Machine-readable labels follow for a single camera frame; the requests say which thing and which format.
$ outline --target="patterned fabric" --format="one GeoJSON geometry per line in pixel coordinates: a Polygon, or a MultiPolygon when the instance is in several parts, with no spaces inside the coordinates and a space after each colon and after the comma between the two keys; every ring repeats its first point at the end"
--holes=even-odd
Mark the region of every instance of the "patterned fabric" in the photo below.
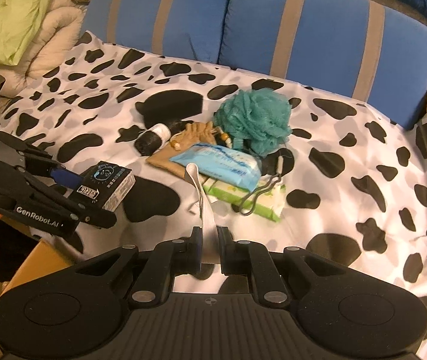
{"type": "MultiPolygon", "coordinates": [[[[228,226],[234,239],[261,242],[270,251],[297,245],[394,283],[427,307],[427,116],[404,131],[349,98],[105,44],[87,32],[61,66],[10,101],[0,130],[46,149],[77,173],[103,160],[128,166],[136,175],[114,227],[82,223],[72,241],[79,251],[53,239],[58,247],[78,258],[122,244],[150,250],[163,240],[188,236],[199,219],[190,211],[194,188],[149,166],[134,149],[143,129],[137,108],[168,102],[167,91],[188,90],[203,96],[203,112],[193,119],[205,122],[239,89],[259,88],[288,96],[292,106],[292,135],[263,167],[273,174],[276,157],[284,156],[282,220],[243,217],[215,202],[216,223],[228,226]]],[[[207,281],[177,278],[175,290],[218,291],[224,280],[216,267],[207,281]]],[[[427,337],[418,354],[427,360],[427,337]]]]}

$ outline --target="elastic band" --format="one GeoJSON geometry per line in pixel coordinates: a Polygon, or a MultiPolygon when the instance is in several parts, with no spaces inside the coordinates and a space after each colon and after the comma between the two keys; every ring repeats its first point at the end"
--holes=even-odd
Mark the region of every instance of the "elastic band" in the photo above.
{"type": "Polygon", "coordinates": [[[214,212],[200,182],[199,168],[194,163],[185,167],[185,181],[193,185],[197,190],[200,207],[200,219],[202,220],[202,262],[208,264],[220,264],[218,249],[217,225],[215,225],[214,212]]]}

